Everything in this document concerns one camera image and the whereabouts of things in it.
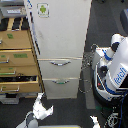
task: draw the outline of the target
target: drawer handle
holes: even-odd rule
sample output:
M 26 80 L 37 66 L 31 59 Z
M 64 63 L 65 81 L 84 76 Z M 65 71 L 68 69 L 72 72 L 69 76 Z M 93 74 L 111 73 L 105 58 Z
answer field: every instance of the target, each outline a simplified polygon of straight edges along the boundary
M 0 44 L 2 44 L 2 40 L 0 40 Z
M 5 86 L 2 86 L 1 87 L 1 92 L 4 92 L 4 93 L 7 93 L 7 92 L 19 92 L 20 88 L 18 86 L 17 90 L 6 90 L 6 91 L 3 91 L 3 89 L 6 88 Z
M 64 65 L 66 65 L 66 64 L 71 63 L 71 61 L 67 61 L 67 62 L 64 62 L 64 63 L 56 63 L 55 61 L 51 61 L 50 63 L 51 63 L 51 64 L 54 64 L 54 65 L 57 65 L 57 66 L 64 66 Z
M 54 81 L 52 81 L 52 82 L 54 82 L 54 83 L 56 83 L 56 84 L 66 84 L 66 83 L 68 83 L 69 82 L 69 80 L 54 80 Z
M 8 73 L 0 73 L 0 75 L 15 75 L 16 71 L 14 72 L 8 72 Z
M 4 63 L 8 63 L 9 59 L 7 59 L 7 61 L 1 61 L 0 64 L 4 64 Z

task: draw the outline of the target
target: white cabinet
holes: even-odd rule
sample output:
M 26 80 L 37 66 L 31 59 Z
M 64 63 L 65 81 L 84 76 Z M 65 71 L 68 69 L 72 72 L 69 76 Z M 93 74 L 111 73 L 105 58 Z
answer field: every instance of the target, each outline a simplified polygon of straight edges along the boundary
M 24 3 L 48 99 L 76 98 L 91 0 Z M 64 86 L 51 82 L 65 78 L 73 79 Z

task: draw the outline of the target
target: dark floor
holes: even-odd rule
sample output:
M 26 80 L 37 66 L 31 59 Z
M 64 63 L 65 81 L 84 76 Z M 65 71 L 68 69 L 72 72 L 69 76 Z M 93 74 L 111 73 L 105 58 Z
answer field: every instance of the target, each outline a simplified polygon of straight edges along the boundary
M 120 0 L 105 1 L 104 4 L 101 4 L 101 0 L 92 0 L 86 53 L 91 51 L 92 44 L 110 46 L 111 36 L 115 33 L 126 36 L 119 17 L 121 10 L 128 8 L 128 1 L 125 0 L 124 3 L 121 3 Z M 87 79 L 87 77 L 89 74 L 86 69 L 83 69 L 81 78 Z M 86 87 L 86 84 L 85 81 L 80 81 L 82 87 Z M 18 105 L 0 104 L 0 128 L 15 128 L 24 120 L 26 113 L 33 109 L 34 101 L 35 99 L 20 99 Z M 47 102 L 54 105 L 54 114 L 39 121 L 39 125 L 79 125 L 83 128 L 92 128 L 93 122 L 90 116 L 94 115 L 98 117 L 101 128 L 104 126 L 105 119 L 100 110 L 96 109 L 99 106 L 96 104 L 92 90 L 86 94 L 79 91 L 77 99 L 49 100 Z

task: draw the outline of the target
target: black base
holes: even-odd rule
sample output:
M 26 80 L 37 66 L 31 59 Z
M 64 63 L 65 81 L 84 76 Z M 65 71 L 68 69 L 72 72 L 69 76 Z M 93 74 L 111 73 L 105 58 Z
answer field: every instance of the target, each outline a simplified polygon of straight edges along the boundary
M 107 101 L 106 99 L 104 99 L 96 90 L 96 87 L 95 87 L 95 80 L 94 80 L 94 71 L 92 70 L 92 89 L 93 89 L 93 95 L 94 97 L 96 98 L 96 100 L 103 106 L 106 106 L 106 107 L 114 107 L 114 106 L 117 106 L 119 104 L 119 101 L 118 100 L 114 100 L 112 99 L 112 101 Z

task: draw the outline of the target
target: drawer front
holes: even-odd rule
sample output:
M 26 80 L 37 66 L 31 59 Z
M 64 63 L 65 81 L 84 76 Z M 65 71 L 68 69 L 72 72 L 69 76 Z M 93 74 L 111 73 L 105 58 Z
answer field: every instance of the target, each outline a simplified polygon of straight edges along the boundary
M 0 50 L 0 66 L 35 65 L 31 49 Z
M 43 80 L 48 99 L 77 98 L 79 79 Z
M 82 59 L 38 61 L 42 78 L 80 77 Z
M 31 48 L 27 31 L 0 32 L 0 49 Z
M 38 81 L 0 83 L 0 93 L 40 92 Z
M 16 77 L 16 76 L 35 76 L 38 75 L 37 67 L 0 67 L 0 77 Z

